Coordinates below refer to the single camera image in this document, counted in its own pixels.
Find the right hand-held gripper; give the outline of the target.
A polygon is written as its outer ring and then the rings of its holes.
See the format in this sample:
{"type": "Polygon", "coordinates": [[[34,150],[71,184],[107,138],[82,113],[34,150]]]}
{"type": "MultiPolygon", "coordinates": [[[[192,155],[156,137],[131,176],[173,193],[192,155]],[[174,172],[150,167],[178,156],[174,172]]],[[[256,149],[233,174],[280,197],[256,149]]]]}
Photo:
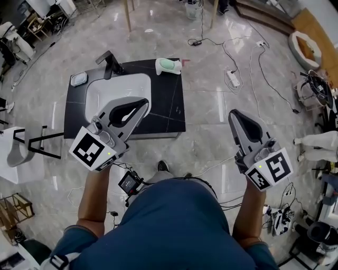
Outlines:
{"type": "Polygon", "coordinates": [[[271,138],[267,125],[260,117],[233,109],[229,112],[228,121],[235,144],[242,152],[249,152],[243,155],[239,151],[235,157],[236,164],[240,173],[246,175],[258,190],[265,191],[293,173],[286,149],[277,139],[271,138]],[[266,140],[265,144],[251,152],[250,142],[266,140]]]}

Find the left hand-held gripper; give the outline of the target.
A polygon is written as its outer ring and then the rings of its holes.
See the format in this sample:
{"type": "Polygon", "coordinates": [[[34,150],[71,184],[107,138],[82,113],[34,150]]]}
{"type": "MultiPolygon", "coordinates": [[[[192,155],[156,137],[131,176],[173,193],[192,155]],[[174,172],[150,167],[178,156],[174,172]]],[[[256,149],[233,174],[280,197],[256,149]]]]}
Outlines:
{"type": "Polygon", "coordinates": [[[81,127],[70,154],[92,172],[104,170],[129,150],[126,141],[143,120],[148,107],[149,100],[141,97],[109,101],[86,128],[81,127]]]}

